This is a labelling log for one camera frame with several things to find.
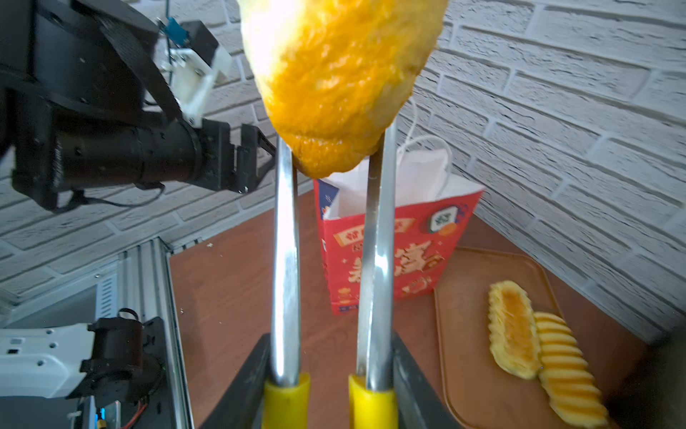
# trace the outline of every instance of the black bracket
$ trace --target black bracket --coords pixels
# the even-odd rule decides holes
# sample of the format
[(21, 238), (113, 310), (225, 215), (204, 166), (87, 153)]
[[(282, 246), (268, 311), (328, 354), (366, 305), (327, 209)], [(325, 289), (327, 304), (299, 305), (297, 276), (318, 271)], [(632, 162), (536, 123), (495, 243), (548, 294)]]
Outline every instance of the black bracket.
[[(256, 126), (241, 126), (239, 146), (231, 143), (231, 128), (226, 122), (203, 119), (202, 129), (196, 132), (204, 151), (204, 163), (196, 177), (186, 183), (212, 191), (228, 189), (247, 194), (257, 189), (276, 163), (276, 148)], [(271, 158), (258, 166), (260, 148)]]

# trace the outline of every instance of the brick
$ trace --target brick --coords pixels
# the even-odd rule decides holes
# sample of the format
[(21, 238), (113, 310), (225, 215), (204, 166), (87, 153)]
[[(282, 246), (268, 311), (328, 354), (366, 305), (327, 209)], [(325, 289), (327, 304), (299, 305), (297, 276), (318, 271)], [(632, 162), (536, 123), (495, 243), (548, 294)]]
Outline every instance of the brick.
[(236, 56), (236, 54), (233, 54), (233, 61), (231, 61), (231, 67), (228, 70), (228, 76), (224, 76), (223, 74), (219, 73), (217, 76), (217, 82), (215, 82), (215, 88), (223, 84), (238, 82), (241, 80), (241, 69), (238, 65), (239, 61), (240, 59)]
[[(416, 95), (414, 96), (414, 102), (417, 103)], [(412, 125), (412, 116), (414, 114), (410, 102), (406, 102), (403, 107), (401, 107), (399, 114), (405, 118), (403, 121), (406, 123), (407, 128), (409, 128), (410, 125)], [(430, 117), (431, 113), (427, 109), (422, 106), (417, 106), (417, 125), (424, 128), (428, 127)]]
[(224, 0), (224, 4), (226, 5), (228, 20), (232, 23), (241, 22), (241, 9), (238, 7), (238, 2), (236, 0)]
[(238, 200), (238, 202), (241, 204), (241, 207), (244, 209), (247, 209), (249, 207), (254, 206), (255, 204), (259, 202), (263, 202), (265, 200), (268, 200), (270, 198), (273, 198), (276, 193), (276, 185), (268, 183), (267, 185), (263, 186), (262, 188), (258, 189), (257, 191), (250, 192), (249, 194), (245, 195), (243, 198)]
[(176, 240), (180, 240), (191, 234), (196, 234), (203, 228), (207, 228), (210, 225), (219, 222), (220, 220), (229, 218), (238, 213), (238, 211), (238, 204), (235, 202), (222, 205), (214, 210), (208, 211), (202, 216), (198, 216), (197, 218), (184, 223), (183, 225), (163, 231), (160, 233), (160, 238), (164, 240), (164, 242), (172, 244)]
[[(137, 188), (131, 188), (119, 194), (115, 194), (111, 199), (124, 204), (138, 204), (149, 200), (156, 192), (158, 192), (156, 189), (152, 191), (141, 191)], [(79, 229), (87, 225), (109, 218), (126, 210), (127, 209), (124, 207), (115, 207), (105, 204), (87, 205), (67, 213), (52, 216), (36, 224), (19, 229), (18, 231), (11, 232), (5, 235), (4, 238), (14, 246), (21, 249), (27, 249), (54, 240), (55, 238), (72, 231), (78, 233)]]
[(656, 297), (626, 275), (594, 257), (586, 249), (565, 237), (544, 222), (536, 222), (531, 234), (555, 253), (574, 264), (612, 294), (622, 297), (630, 306), (658, 326), (670, 329), (679, 326), (686, 318), (671, 305)]
[(243, 74), (245, 75), (246, 79), (254, 78), (255, 75), (252, 73), (252, 68), (250, 68), (248, 58), (245, 55), (241, 54), (239, 56), (239, 59), (241, 61), (241, 67), (243, 67)]
[(161, 216), (149, 220), (125, 233), (114, 235), (107, 240), (101, 240), (97, 244), (65, 255), (64, 257), (50, 262), (48, 266), (59, 273), (66, 274), (76, 268), (97, 261), (102, 257), (122, 251), (134, 243), (156, 237), (160, 232), (176, 225), (178, 225), (178, 223), (171, 214)]
[(37, 205), (33, 200), (26, 200), (0, 211), (0, 235), (8, 231), (16, 231), (17, 229), (39, 220), (49, 218), (54, 214), (43, 209)]
[(533, 137), (584, 154), (599, 135), (476, 86), (445, 78), (440, 94), (485, 115), (492, 115)]
[(649, 222), (660, 224), (679, 210), (678, 202), (664, 194), (633, 185), (617, 175), (597, 169), (584, 159), (566, 154), (500, 124), (495, 126), (489, 139), (511, 153), (579, 184), (599, 198), (640, 213)]
[(643, 255), (633, 255), (622, 269), (656, 295), (686, 310), (686, 279), (678, 277)]
[(686, 73), (660, 72), (636, 95), (633, 102), (686, 119)]
[(199, 19), (207, 27), (226, 22), (222, 0), (171, 0), (169, 14), (179, 22)]
[(213, 194), (212, 191), (197, 186), (188, 186), (182, 191), (165, 195), (150, 205), (129, 210), (121, 215), (115, 216), (111, 222), (122, 231), (135, 227), (151, 218), (169, 213), (184, 205), (192, 205), (204, 196)]
[(686, 165), (640, 152), (619, 140), (604, 141), (591, 161), (626, 177), (686, 200)]
[(12, 188), (11, 178), (0, 180), (0, 207), (16, 204), (26, 199), (26, 196), (18, 193)]
[(562, 206), (597, 228), (611, 233), (618, 240), (635, 243), (651, 259), (686, 276), (686, 245), (655, 227), (607, 205), (603, 200), (588, 195), (576, 186), (568, 186), (556, 199)]
[(648, 70), (641, 67), (465, 27), (457, 32), (453, 46), (555, 82), (615, 97), (630, 97), (648, 77)]
[(498, 216), (507, 219), (509, 223), (521, 229), (526, 228), (534, 219), (534, 215), (529, 211), (514, 204), (490, 187), (482, 194), (479, 205), (484, 205), (484, 209), (498, 213)]
[(255, 123), (255, 118), (252, 116), (252, 109), (249, 105), (231, 108), (227, 111), (215, 113), (214, 115), (208, 115), (207, 118), (214, 121), (228, 122), (231, 125), (231, 129), (241, 128), (242, 124)]
[(56, 238), (32, 249), (30, 252), (3, 259), (0, 261), (0, 281), (41, 266), (63, 255), (71, 255), (79, 249), (92, 243), (98, 243), (111, 235), (112, 231), (103, 223), (98, 222), (74, 233)]
[(426, 67), (496, 91), (503, 89), (510, 73), (505, 67), (472, 59), (448, 49), (434, 50)]
[(6, 257), (10, 257), (13, 254), (13, 252), (10, 252), (6, 248), (2, 247), (2, 245), (0, 244), (0, 259), (5, 259)]
[(541, 12), (533, 35), (602, 55), (631, 58), (651, 67), (686, 67), (686, 29), (652, 21), (548, 8)]
[(0, 180), (9, 177), (14, 169), (14, 147), (5, 152), (5, 156), (0, 159)]
[[(405, 138), (407, 136), (406, 132), (410, 129), (410, 120), (402, 115), (399, 116), (400, 121), (398, 123), (398, 139), (397, 139), (397, 144), (400, 146), (401, 144), (405, 143)], [(422, 126), (417, 126), (414, 129), (414, 132), (412, 133), (412, 138), (415, 137), (420, 137), (420, 136), (437, 136), (442, 138), (441, 136), (438, 136), (435, 131), (431, 129), (424, 128)], [(420, 141), (419, 142), (423, 147), (425, 148), (434, 148), (434, 144), (430, 141)], [(451, 150), (451, 163), (453, 166), (458, 167), (460, 169), (464, 169), (467, 167), (467, 164), (469, 164), (469, 160), (471, 156), (466, 153), (465, 151), (455, 147), (454, 145), (449, 144), (448, 145)], [(415, 149), (417, 146), (412, 145), (410, 149)]]
[(534, 6), (526, 3), (452, 0), (445, 11), (445, 19), (524, 33), (533, 14)]
[(257, 126), (259, 127), (262, 134), (264, 134), (265, 136), (276, 134), (276, 130), (274, 129), (274, 126), (272, 125), (272, 122), (269, 120), (269, 118), (258, 122)]
[(650, 343), (663, 335), (663, 331), (654, 323), (638, 314), (636, 310), (603, 287), (593, 285), (591, 288), (582, 290), (581, 293), (608, 316), (638, 335), (643, 341)]
[(53, 276), (36, 268), (22, 275), (0, 282), (0, 294), (12, 303), (18, 303), (40, 293), (40, 286), (52, 280)]
[(425, 107), (431, 112), (448, 119), (453, 124), (475, 134), (480, 135), (488, 123), (488, 118), (485, 116), (474, 113), (424, 89), (415, 88), (413, 97), (419, 106)]
[(443, 30), (438, 35), (438, 39), (436, 39), (436, 45), (439, 47), (450, 46), (450, 39), (452, 38), (452, 36), (453, 36), (453, 24), (443, 23)]
[(188, 221), (219, 206), (226, 205), (240, 196), (241, 194), (231, 191), (213, 192), (205, 198), (195, 201), (193, 204), (181, 207), (176, 213), (178, 213), (181, 219)]
[(607, 12), (626, 14), (657, 14), (686, 17), (686, 3), (674, 0), (575, 0), (575, 5), (590, 6)]
[(430, 91), (438, 91), (438, 80), (440, 76), (431, 70), (423, 69), (414, 81), (415, 88), (425, 88)]
[(241, 35), (240, 26), (228, 26), (218, 29), (211, 29), (212, 34), (217, 39), (217, 42), (231, 55), (238, 54), (243, 51), (243, 36)]
[(264, 102), (262, 100), (252, 103), (252, 106), (255, 108), (255, 115), (257, 116), (258, 121), (267, 119), (267, 110), (264, 108)]
[(624, 243), (613, 238), (608, 232), (583, 222), (574, 212), (565, 210), (558, 203), (536, 194), (480, 161), (474, 165), (472, 174), (478, 181), (486, 183), (504, 198), (526, 207), (529, 212), (544, 219), (548, 224), (574, 237), (596, 255), (613, 260), (629, 250)]
[(476, 156), (541, 194), (552, 193), (561, 183), (557, 176), (512, 156), (497, 144), (471, 135), (439, 116), (432, 117), (431, 128), (449, 144)]
[(259, 92), (257, 92), (254, 80), (219, 86), (212, 90), (212, 93), (207, 100), (205, 112), (216, 112), (257, 99), (259, 99)]
[(588, 278), (582, 272), (570, 265), (562, 257), (551, 252), (533, 237), (498, 216), (497, 213), (498, 211), (493, 211), (491, 208), (481, 204), (475, 210), (476, 216), (491, 225), (511, 242), (517, 243), (517, 247), (525, 251), (572, 288), (578, 289), (588, 281)]
[(682, 215), (680, 219), (667, 228), (667, 231), (686, 242), (686, 216)]
[(517, 76), (509, 89), (513, 97), (551, 113), (573, 117), (609, 132), (616, 132), (641, 147), (656, 150), (686, 163), (686, 128), (632, 107), (579, 93), (526, 76)]

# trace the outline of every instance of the black cylindrical motor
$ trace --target black cylindrical motor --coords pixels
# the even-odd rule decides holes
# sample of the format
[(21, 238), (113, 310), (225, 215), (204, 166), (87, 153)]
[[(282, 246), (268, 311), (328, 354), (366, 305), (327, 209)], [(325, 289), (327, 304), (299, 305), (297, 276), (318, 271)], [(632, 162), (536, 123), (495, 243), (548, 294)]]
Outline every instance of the black cylindrical motor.
[(202, 160), (196, 134), (178, 121), (166, 128), (80, 125), (55, 138), (59, 190), (186, 181)]

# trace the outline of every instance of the white brick wall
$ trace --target white brick wall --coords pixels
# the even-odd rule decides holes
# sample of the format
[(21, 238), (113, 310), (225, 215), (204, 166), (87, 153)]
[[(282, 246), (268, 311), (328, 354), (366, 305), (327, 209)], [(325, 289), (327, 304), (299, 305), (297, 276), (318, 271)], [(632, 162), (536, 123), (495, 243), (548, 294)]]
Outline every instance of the white brick wall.
[[(163, 1), (132, 4), (163, 14)], [(237, 60), (208, 114), (273, 139), (235, 0), (173, 0), (171, 14), (202, 19)], [(446, 138), (454, 170), (488, 185), (477, 215), (645, 339), (686, 320), (685, 40), (684, 1), (453, 0), (415, 88), (418, 132)], [(402, 134), (410, 110), (401, 115)], [(11, 190), (5, 161), (0, 297), (10, 302), (147, 237), (206, 237), (269, 209), (274, 194), (271, 179), (242, 198), (176, 185), (149, 207), (55, 217)]]
[(640, 337), (684, 323), (686, 3), (453, 0), (448, 32), (414, 98), (477, 215)]
[[(164, 1), (138, 0), (131, 4), (151, 19), (164, 15)], [(235, 0), (172, 0), (170, 12), (179, 21), (202, 20), (235, 59), (230, 76), (219, 82), (209, 100), (208, 116), (229, 122), (234, 141), (239, 138), (241, 124), (259, 125), (274, 140), (276, 132), (242, 54)], [(427, 75), (437, 82), (438, 76)], [(60, 278), (151, 237), (160, 236), (180, 246), (207, 239), (273, 206), (271, 174), (261, 189), (244, 197), (168, 183), (165, 194), (145, 207), (93, 205), (54, 216), (12, 189), (9, 175), (13, 163), (13, 154), (0, 163), (0, 309), (44, 293)], [(301, 189), (311, 187), (302, 177), (299, 181)], [(151, 198), (154, 192), (114, 187), (92, 189), (86, 194), (134, 203)]]

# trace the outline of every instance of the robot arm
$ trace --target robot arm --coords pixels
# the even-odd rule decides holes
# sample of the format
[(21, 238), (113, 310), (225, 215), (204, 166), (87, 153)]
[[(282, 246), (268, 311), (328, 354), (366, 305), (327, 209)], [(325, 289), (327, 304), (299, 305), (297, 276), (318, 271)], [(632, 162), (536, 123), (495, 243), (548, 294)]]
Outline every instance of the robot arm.
[[(230, 56), (199, 21), (170, 21), (170, 89), (151, 59), (159, 31), (121, 0), (0, 5), (0, 157), (15, 147), (16, 191), (61, 212), (101, 202), (84, 196), (92, 187), (257, 188), (274, 146), (245, 124), (232, 144), (229, 124), (202, 118)], [(143, 110), (146, 90), (161, 112)], [(272, 158), (258, 167), (260, 148)], [(67, 190), (72, 201), (58, 207)]]
[(84, 379), (95, 332), (88, 324), (0, 329), (0, 396), (65, 397)]
[(98, 408), (136, 403), (163, 382), (163, 335), (158, 318), (0, 329), (0, 397), (94, 396)]

